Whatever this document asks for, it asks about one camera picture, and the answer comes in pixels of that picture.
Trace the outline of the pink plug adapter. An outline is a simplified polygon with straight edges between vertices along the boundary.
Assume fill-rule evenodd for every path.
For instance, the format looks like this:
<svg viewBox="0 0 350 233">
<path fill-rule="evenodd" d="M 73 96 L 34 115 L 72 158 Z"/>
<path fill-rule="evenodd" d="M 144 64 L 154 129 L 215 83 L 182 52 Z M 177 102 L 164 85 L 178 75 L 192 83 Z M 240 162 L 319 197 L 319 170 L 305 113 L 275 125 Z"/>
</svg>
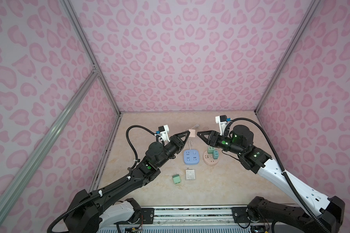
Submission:
<svg viewBox="0 0 350 233">
<path fill-rule="evenodd" d="M 189 137 L 194 138 L 196 136 L 196 131 L 195 129 L 189 129 L 190 135 Z"/>
</svg>

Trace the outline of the teal plug adapter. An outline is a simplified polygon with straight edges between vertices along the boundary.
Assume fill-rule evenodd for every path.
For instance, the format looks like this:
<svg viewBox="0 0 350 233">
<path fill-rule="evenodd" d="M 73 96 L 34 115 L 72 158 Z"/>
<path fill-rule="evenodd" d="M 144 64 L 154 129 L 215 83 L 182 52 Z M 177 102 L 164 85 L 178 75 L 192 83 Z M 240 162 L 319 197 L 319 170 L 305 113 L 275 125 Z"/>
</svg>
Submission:
<svg viewBox="0 0 350 233">
<path fill-rule="evenodd" d="M 217 150 L 213 151 L 213 159 L 216 160 L 219 158 L 219 152 Z"/>
</svg>

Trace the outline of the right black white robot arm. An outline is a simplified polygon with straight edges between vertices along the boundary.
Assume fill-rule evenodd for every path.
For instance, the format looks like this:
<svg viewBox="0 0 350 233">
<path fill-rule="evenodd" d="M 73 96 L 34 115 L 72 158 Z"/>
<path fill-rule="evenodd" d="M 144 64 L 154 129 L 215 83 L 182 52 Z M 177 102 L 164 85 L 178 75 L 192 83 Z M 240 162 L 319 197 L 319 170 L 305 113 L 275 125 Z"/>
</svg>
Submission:
<svg viewBox="0 0 350 233">
<path fill-rule="evenodd" d="M 304 233 L 337 233 L 345 213 L 345 202 L 337 196 L 328 197 L 310 187 L 288 172 L 278 154 L 268 152 L 254 145 L 254 133 L 245 125 L 234 125 L 244 117 L 230 119 L 226 115 L 216 117 L 219 131 L 198 132 L 197 136 L 207 145 L 233 153 L 241 165 L 270 181 L 298 206 L 270 202 L 255 197 L 246 208 L 250 222 L 272 221 L 271 225 L 284 223 Z"/>
</svg>

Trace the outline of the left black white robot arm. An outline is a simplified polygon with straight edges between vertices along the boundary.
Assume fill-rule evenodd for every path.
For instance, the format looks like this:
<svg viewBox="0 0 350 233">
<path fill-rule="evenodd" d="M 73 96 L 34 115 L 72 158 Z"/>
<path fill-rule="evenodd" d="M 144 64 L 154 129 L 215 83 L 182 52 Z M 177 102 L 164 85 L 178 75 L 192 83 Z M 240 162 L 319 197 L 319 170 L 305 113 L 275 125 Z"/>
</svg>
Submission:
<svg viewBox="0 0 350 233">
<path fill-rule="evenodd" d="M 184 131 L 171 136 L 167 144 L 153 142 L 143 160 L 129 168 L 126 176 L 99 190 L 77 193 L 68 210 L 50 224 L 47 232 L 52 233 L 54 226 L 62 220 L 68 233 L 98 232 L 101 215 L 120 198 L 153 181 L 160 174 L 160 168 L 183 150 L 189 135 L 189 131 Z"/>
</svg>

